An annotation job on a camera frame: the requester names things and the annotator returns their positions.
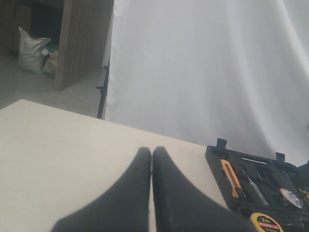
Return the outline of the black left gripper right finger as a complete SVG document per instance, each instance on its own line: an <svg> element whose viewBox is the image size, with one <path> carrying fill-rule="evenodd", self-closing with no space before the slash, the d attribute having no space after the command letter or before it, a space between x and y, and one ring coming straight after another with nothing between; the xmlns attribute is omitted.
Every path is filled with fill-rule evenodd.
<svg viewBox="0 0 309 232"><path fill-rule="evenodd" d="M254 232L254 225L198 190L159 146L153 152L153 196L158 232Z"/></svg>

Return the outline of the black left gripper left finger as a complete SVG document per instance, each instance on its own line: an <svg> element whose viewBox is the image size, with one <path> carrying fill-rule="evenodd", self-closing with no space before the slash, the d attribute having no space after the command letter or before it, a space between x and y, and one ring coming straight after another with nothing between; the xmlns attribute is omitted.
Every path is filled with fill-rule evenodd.
<svg viewBox="0 0 309 232"><path fill-rule="evenodd" d="M54 232L147 232L151 152L140 147L126 171L102 195L60 219Z"/></svg>

